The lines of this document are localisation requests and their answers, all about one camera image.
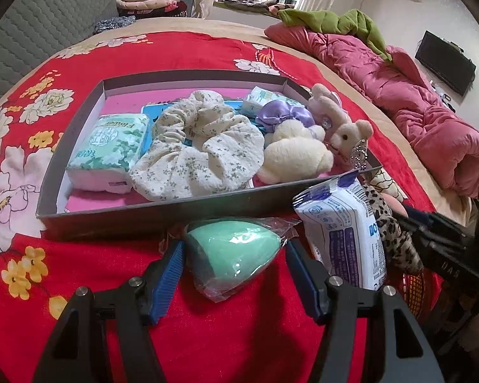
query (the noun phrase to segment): silver screw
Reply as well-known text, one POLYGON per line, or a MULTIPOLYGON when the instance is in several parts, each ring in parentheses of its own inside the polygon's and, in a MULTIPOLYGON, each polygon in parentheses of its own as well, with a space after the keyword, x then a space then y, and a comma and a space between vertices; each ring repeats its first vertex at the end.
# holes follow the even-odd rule
POLYGON ((142 278, 139 276, 134 276, 133 278, 130 278, 128 284, 133 287, 140 286, 142 284, 142 278))
POLYGON ((388 296, 393 297, 396 295, 396 288, 394 288, 392 285, 385 285, 383 287, 383 292, 388 296))
POLYGON ((88 291, 89 289, 86 286, 79 286, 74 293, 79 297, 82 297, 83 295, 87 295, 88 291))
POLYGON ((333 286, 341 286, 344 283, 342 278, 337 275, 333 275, 330 278, 328 278, 328 282, 330 283, 330 285, 333 285, 333 286))

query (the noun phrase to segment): white and purple package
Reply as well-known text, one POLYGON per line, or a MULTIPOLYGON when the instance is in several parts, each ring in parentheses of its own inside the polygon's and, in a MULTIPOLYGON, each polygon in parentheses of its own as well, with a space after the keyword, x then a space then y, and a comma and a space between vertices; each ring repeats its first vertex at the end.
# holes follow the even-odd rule
POLYGON ((378 289, 387 276, 378 227, 357 171, 293 198, 314 257, 351 285, 378 289))

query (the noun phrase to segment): pink comforter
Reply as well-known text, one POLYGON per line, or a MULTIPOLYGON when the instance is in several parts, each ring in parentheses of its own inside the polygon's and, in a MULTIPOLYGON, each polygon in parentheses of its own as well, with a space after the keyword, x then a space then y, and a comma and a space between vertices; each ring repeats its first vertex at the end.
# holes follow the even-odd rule
POLYGON ((270 26, 275 43, 324 63, 381 108, 409 141, 442 188, 477 197, 479 132, 445 107, 402 49, 388 46, 393 65, 353 36, 313 33, 305 27, 270 26))

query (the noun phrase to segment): purple bow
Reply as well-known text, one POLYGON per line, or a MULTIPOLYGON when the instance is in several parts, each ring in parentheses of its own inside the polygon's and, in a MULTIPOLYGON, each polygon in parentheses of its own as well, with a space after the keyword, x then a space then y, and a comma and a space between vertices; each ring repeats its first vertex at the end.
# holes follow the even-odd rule
POLYGON ((275 127, 287 119, 297 119, 305 128, 315 125, 310 111, 303 106, 289 105, 285 101, 276 99, 268 102, 257 113, 255 122, 264 126, 267 132, 274 132, 275 127))

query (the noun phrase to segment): stuffed animal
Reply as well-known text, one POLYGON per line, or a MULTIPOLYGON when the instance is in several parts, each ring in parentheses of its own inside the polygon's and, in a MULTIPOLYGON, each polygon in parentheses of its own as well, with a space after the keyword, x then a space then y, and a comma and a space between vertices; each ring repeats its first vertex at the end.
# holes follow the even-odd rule
POLYGON ((257 176, 264 184, 305 180, 328 172, 333 154, 323 144, 325 130, 319 125, 309 128, 289 119, 275 128, 272 142, 264 150, 264 164, 257 176))
POLYGON ((338 95, 322 84, 312 87, 308 109, 314 121, 325 128, 325 141, 333 153, 340 156, 346 166, 363 168, 367 159, 367 140, 373 135, 371 123, 363 119, 351 122, 338 95))

